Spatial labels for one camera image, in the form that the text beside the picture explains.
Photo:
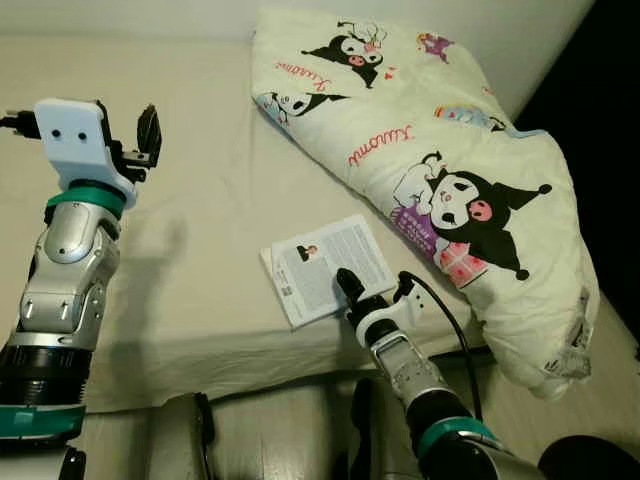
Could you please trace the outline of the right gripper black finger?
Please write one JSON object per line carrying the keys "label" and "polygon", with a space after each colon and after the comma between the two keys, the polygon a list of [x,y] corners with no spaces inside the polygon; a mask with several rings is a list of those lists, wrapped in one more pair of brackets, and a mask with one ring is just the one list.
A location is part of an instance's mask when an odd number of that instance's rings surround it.
{"label": "right gripper black finger", "polygon": [[339,268],[335,271],[335,284],[337,284],[344,306],[356,308],[365,301],[365,284],[361,282],[355,271]]}

